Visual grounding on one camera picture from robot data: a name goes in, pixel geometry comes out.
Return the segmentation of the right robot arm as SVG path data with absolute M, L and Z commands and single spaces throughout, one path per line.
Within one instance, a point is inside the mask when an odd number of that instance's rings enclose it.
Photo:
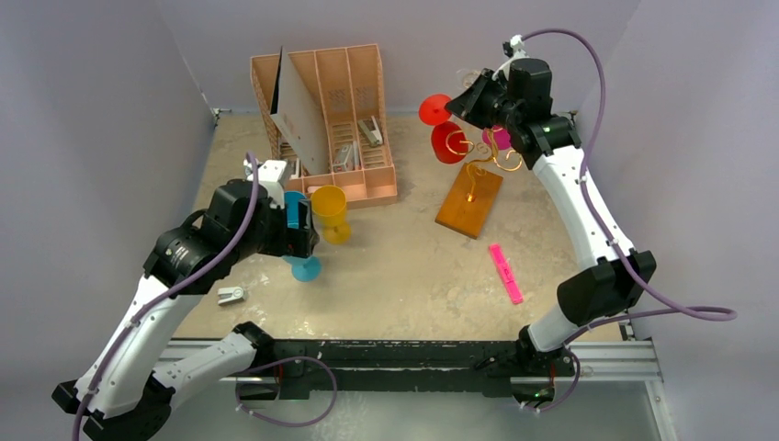
M 479 129 L 508 132 L 519 153 L 551 197 L 566 227 L 579 273 L 557 288 L 557 301 L 518 337 L 515 360 L 536 374 L 547 367 L 552 351 L 561 348 L 586 325 L 636 305 L 639 285 L 656 269 L 649 251 L 636 251 L 616 225 L 595 188 L 582 194 L 589 173 L 584 150 L 572 123 L 552 113 L 552 72 L 534 58 L 510 62 L 506 71 L 483 70 L 445 109 Z

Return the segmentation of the teal wine glass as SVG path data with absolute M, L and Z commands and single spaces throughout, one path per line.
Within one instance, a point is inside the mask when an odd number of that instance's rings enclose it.
M 287 213 L 288 227 L 297 229 L 299 227 L 299 201 L 304 199 L 305 195 L 298 191 L 288 190 L 285 192 L 285 207 Z M 290 265 L 291 274 L 299 282 L 311 282 L 315 280 L 322 271 L 322 263 L 317 256 L 299 258 L 285 255 L 282 260 Z

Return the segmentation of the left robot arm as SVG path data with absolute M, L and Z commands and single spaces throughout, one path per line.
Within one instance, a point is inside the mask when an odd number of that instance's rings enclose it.
M 74 418 L 73 439 L 147 440 L 211 383 L 275 367 L 273 338 L 252 322 L 192 356 L 166 365 L 158 360 L 181 322 L 234 266 L 254 254 L 308 258 L 317 242 L 307 199 L 275 195 L 267 184 L 243 179 L 219 187 L 206 209 L 162 233 L 98 359 L 52 394 Z

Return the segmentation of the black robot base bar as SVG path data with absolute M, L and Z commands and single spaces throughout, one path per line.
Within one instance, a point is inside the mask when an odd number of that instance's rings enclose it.
M 274 338 L 253 322 L 232 330 L 256 349 L 240 376 L 267 379 L 283 400 L 338 390 L 466 392 L 544 403 L 553 400 L 556 380 L 576 372 L 571 351 L 538 353 L 526 335 L 516 341 L 312 340 Z

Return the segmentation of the yellow plastic wine glass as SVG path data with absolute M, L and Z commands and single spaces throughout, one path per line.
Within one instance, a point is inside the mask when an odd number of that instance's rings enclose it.
M 310 197 L 314 215 L 322 225 L 322 236 L 330 244 L 345 244 L 351 237 L 351 227 L 346 219 L 345 192 L 334 185 L 316 189 Z

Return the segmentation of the red plastic wine glass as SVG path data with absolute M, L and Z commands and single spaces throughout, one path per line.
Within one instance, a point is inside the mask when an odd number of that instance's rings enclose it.
M 434 94 L 427 97 L 419 107 L 420 121 L 432 127 L 431 145 L 437 160 L 443 164 L 456 164 L 469 152 L 462 129 L 451 120 L 452 113 L 446 109 L 450 97 Z

